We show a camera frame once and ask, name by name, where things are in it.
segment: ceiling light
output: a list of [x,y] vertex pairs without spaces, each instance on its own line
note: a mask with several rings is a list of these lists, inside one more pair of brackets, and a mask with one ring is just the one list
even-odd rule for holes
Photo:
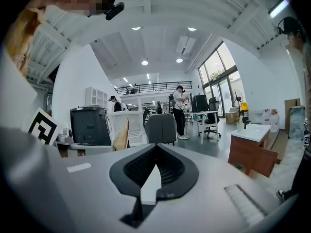
[[268,13],[271,16],[271,18],[274,18],[277,16],[278,13],[280,13],[283,9],[285,9],[287,5],[289,5],[289,1],[283,0],[278,5],[276,5],[276,7],[274,6],[273,9],[269,11]]

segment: faucet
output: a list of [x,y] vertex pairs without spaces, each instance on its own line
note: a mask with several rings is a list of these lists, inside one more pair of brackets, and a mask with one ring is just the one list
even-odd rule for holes
[[243,117],[243,121],[244,121],[244,129],[246,130],[246,125],[249,124],[251,121],[246,120],[245,117]]

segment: sink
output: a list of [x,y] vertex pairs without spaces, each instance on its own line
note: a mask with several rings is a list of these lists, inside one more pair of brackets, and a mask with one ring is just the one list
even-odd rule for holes
[[250,123],[246,126],[246,130],[243,129],[241,132],[235,130],[231,132],[231,135],[255,142],[260,142],[263,139],[263,137],[267,134],[267,132],[270,130],[270,128],[271,128],[270,125]]

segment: railing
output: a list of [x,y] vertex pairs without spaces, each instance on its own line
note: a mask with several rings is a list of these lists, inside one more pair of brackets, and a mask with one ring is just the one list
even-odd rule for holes
[[184,82],[167,82],[167,83],[152,83],[152,84],[140,84],[134,86],[121,87],[116,89],[119,95],[128,95],[144,92],[155,92],[155,91],[174,91],[179,85],[185,90],[192,89],[191,81]]

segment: crt monitor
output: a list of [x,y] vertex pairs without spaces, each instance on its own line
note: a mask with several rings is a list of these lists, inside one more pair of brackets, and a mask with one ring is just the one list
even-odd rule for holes
[[77,144],[111,146],[108,110],[100,106],[84,106],[70,110],[73,141]]

